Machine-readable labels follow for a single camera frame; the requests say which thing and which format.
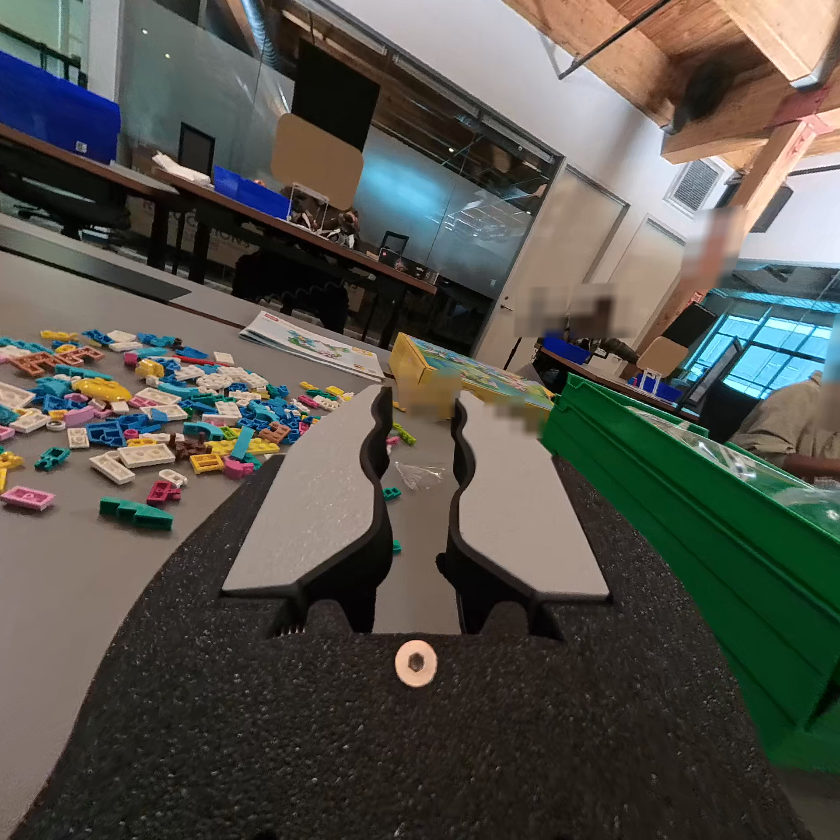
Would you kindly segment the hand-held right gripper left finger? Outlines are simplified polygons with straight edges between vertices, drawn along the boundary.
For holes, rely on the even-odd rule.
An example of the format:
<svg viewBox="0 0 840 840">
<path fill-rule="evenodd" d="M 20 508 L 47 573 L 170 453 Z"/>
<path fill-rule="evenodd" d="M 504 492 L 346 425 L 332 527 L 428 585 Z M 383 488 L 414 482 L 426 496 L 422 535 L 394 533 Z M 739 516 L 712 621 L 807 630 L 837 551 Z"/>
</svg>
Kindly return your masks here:
<svg viewBox="0 0 840 840">
<path fill-rule="evenodd" d="M 222 585 L 238 598 L 279 597 L 292 621 L 337 602 L 368 634 L 376 593 L 392 566 L 382 478 L 389 466 L 392 388 L 372 385 L 314 424 L 291 447 Z"/>
</svg>

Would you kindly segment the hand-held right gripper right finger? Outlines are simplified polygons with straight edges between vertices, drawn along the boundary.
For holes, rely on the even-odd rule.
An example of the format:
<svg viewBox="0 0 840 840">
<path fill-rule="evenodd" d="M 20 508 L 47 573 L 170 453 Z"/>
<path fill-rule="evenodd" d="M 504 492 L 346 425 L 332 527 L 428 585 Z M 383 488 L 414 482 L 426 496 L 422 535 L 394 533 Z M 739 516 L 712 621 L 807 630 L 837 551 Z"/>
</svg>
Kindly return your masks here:
<svg viewBox="0 0 840 840">
<path fill-rule="evenodd" d="M 531 634 L 560 634 L 550 610 L 608 606 L 611 592 L 558 471 L 519 418 L 471 392 L 451 419 L 457 489 L 437 568 L 455 590 L 460 630 L 479 634 L 511 603 Z"/>
</svg>

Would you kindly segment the pile of colourful lego pieces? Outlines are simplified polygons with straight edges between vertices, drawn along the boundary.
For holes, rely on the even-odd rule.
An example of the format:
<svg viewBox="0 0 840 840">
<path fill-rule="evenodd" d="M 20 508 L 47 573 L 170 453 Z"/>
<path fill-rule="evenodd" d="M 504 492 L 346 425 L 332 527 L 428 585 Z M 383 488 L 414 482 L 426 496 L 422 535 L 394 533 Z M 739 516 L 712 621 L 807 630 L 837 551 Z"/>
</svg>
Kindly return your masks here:
<svg viewBox="0 0 840 840">
<path fill-rule="evenodd" d="M 93 478 L 101 518 L 171 532 L 190 478 L 241 481 L 352 391 L 297 388 L 176 336 L 43 330 L 2 336 L 2 509 L 44 516 Z"/>
</svg>

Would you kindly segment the lego instruction booklets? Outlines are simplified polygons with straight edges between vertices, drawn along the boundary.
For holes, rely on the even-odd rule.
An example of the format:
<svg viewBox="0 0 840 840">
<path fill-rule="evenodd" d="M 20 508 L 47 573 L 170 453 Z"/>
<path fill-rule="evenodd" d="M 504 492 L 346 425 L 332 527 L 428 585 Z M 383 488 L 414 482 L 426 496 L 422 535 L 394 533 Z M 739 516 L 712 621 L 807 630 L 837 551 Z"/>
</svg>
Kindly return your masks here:
<svg viewBox="0 0 840 840">
<path fill-rule="evenodd" d="M 375 353 L 357 349 L 341 339 L 316 334 L 267 311 L 261 311 L 238 335 L 243 340 L 325 364 L 372 382 L 382 382 L 384 378 Z"/>
</svg>

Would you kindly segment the yellow lego box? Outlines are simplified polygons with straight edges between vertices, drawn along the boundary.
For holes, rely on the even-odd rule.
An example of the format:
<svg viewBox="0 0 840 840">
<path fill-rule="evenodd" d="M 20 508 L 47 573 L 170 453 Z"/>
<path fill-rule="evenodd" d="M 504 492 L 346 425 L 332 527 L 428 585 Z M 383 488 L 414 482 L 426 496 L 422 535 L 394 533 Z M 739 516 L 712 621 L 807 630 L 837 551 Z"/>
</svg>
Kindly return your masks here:
<svg viewBox="0 0 840 840">
<path fill-rule="evenodd" d="M 449 419 L 455 399 L 469 392 L 499 412 L 537 426 L 553 409 L 542 384 L 400 332 L 389 365 L 402 410 Z"/>
</svg>

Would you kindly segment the clear plastic bag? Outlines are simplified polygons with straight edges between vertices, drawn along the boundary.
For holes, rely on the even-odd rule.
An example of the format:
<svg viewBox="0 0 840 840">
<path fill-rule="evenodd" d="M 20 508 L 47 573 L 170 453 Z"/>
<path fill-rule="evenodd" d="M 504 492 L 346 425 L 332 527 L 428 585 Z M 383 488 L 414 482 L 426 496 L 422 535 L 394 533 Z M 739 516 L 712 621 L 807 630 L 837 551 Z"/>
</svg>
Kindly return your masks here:
<svg viewBox="0 0 840 840">
<path fill-rule="evenodd" d="M 444 467 L 409 465 L 395 461 L 394 468 L 407 489 L 413 491 L 430 490 L 441 483 L 445 475 Z"/>
</svg>

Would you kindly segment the green plastic bin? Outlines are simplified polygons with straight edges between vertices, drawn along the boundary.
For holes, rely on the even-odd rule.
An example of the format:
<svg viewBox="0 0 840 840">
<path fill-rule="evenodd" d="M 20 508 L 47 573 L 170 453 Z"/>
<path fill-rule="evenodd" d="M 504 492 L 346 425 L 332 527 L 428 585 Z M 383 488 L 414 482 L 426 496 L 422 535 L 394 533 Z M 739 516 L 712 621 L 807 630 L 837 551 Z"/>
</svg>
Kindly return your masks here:
<svg viewBox="0 0 840 840">
<path fill-rule="evenodd" d="M 542 442 L 681 580 L 770 760 L 838 774 L 838 501 L 575 374 Z"/>
</svg>

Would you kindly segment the wooden background table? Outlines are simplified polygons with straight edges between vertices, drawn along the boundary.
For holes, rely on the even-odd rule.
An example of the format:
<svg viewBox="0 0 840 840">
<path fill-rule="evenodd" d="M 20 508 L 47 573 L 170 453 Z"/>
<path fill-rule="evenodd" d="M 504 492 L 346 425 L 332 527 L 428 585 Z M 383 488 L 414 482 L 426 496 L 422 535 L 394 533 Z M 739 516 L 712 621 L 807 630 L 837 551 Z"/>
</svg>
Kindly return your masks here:
<svg viewBox="0 0 840 840">
<path fill-rule="evenodd" d="M 565 380 L 569 375 L 577 375 L 580 378 L 596 383 L 610 391 L 620 393 L 639 403 L 651 406 L 661 412 L 678 416 L 690 423 L 696 424 L 700 420 L 700 416 L 697 413 L 685 408 L 678 408 L 676 404 L 662 400 L 655 395 L 648 394 L 644 391 L 640 391 L 615 376 L 597 373 L 594 370 L 589 369 L 586 365 L 577 364 L 567 360 L 563 356 L 550 350 L 546 350 L 541 346 L 537 347 L 536 351 L 537 353 L 532 361 L 532 366 L 541 378 L 544 378 L 543 375 L 546 371 L 555 369 L 562 371 L 561 374 L 558 374 L 555 384 L 549 386 L 549 389 L 555 393 L 560 393 L 563 390 Z"/>
<path fill-rule="evenodd" d="M 189 280 L 202 285 L 207 273 L 211 233 L 226 233 L 251 245 L 293 259 L 303 266 L 372 291 L 392 309 L 381 332 L 378 346 L 389 350 L 398 333 L 398 322 L 410 293 L 433 296 L 437 288 L 364 253 L 336 245 L 312 231 L 272 217 L 215 190 L 169 173 L 157 165 L 152 176 L 174 187 L 196 220 Z"/>
<path fill-rule="evenodd" d="M 28 221 L 47 220 L 69 238 L 84 230 L 121 234 L 131 227 L 129 197 L 152 202 L 154 216 L 147 263 L 165 267 L 170 212 L 179 209 L 176 189 L 114 162 L 103 164 L 63 150 L 6 125 L 1 127 L 2 195 Z"/>
</svg>

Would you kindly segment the tan book stand board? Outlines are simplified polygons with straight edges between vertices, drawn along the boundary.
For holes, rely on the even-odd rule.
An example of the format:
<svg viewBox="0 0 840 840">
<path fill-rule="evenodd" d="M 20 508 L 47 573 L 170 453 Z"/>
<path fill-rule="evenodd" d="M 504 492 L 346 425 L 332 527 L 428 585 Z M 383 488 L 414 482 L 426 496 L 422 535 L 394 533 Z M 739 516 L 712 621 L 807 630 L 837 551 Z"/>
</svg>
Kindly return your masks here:
<svg viewBox="0 0 840 840">
<path fill-rule="evenodd" d="M 666 379 L 679 368 L 687 354 L 687 346 L 660 335 L 639 354 L 635 366 L 643 373 L 652 373 Z"/>
<path fill-rule="evenodd" d="M 363 169 L 361 151 L 294 114 L 280 115 L 270 157 L 270 173 L 279 183 L 305 186 L 345 211 Z"/>
</svg>

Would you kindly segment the black rectangular panel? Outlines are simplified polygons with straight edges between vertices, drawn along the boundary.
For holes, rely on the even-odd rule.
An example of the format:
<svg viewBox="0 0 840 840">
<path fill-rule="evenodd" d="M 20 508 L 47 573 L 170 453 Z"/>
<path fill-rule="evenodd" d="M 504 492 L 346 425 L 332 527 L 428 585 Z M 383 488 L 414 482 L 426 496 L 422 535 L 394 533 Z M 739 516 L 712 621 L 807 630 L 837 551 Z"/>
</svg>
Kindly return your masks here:
<svg viewBox="0 0 840 840">
<path fill-rule="evenodd" d="M 718 315 L 698 302 L 692 302 L 667 327 L 661 337 L 686 350 L 701 339 L 718 319 Z"/>
<path fill-rule="evenodd" d="M 363 151 L 381 86 L 319 47 L 298 45 L 291 113 Z"/>
</svg>

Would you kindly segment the white door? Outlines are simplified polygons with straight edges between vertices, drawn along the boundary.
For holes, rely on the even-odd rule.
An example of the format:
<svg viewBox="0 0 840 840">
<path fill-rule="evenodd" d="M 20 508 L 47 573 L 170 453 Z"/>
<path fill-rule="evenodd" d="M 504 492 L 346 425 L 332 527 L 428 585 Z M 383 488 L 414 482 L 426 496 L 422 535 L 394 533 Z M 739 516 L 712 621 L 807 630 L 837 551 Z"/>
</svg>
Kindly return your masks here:
<svg viewBox="0 0 840 840">
<path fill-rule="evenodd" d="M 685 249 L 682 237 L 653 218 L 640 224 L 609 280 L 617 288 L 618 338 L 642 339 L 677 282 Z"/>
<path fill-rule="evenodd" d="M 627 210 L 623 199 L 563 163 L 486 319 L 474 357 L 509 370 L 527 363 L 537 338 L 517 327 L 530 301 L 537 296 L 559 302 L 561 292 L 589 281 Z"/>
</svg>

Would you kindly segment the clear acrylic box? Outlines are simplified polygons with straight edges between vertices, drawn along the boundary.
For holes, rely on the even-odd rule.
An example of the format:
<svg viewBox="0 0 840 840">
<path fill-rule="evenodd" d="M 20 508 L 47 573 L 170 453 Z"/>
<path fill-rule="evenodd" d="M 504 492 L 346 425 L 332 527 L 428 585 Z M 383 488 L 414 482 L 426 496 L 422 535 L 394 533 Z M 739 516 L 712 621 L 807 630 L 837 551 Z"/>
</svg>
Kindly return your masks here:
<svg viewBox="0 0 840 840">
<path fill-rule="evenodd" d="M 299 184 L 286 185 L 280 194 L 288 200 L 286 220 L 290 224 L 318 232 L 327 220 L 329 200 Z"/>
</svg>

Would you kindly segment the white cloth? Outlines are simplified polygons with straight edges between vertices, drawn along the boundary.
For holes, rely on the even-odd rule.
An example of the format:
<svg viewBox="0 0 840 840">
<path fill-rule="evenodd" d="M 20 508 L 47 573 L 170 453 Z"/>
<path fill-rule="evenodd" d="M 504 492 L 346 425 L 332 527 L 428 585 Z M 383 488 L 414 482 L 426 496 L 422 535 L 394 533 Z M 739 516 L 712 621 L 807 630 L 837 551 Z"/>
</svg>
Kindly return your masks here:
<svg viewBox="0 0 840 840">
<path fill-rule="evenodd" d="M 168 175 L 174 175 L 199 186 L 210 188 L 213 186 L 210 175 L 179 164 L 163 152 L 156 152 L 152 156 L 152 163 L 157 169 Z"/>
</svg>

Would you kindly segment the wooden pillar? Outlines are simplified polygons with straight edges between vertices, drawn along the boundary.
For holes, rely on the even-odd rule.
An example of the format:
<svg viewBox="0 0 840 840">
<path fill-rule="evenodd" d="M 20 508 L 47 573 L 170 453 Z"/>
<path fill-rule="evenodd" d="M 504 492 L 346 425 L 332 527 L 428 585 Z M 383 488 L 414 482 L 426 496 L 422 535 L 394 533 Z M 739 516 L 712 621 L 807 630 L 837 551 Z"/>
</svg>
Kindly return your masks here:
<svg viewBox="0 0 840 840">
<path fill-rule="evenodd" d="M 714 209 L 695 244 L 686 248 L 679 280 L 637 347 L 642 357 L 695 296 L 703 298 L 729 273 L 744 239 L 813 141 L 831 127 L 811 115 L 775 127 L 728 205 Z"/>
</svg>

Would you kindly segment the white wall vent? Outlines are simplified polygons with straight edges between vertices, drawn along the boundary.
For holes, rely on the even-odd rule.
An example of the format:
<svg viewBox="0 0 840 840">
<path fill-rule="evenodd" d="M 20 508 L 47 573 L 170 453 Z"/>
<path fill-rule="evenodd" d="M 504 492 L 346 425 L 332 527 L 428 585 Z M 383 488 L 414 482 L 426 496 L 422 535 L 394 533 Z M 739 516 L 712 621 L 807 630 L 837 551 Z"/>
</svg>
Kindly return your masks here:
<svg viewBox="0 0 840 840">
<path fill-rule="evenodd" d="M 693 217 L 704 207 L 723 174 L 721 166 L 714 161 L 685 163 L 668 189 L 665 203 Z"/>
</svg>

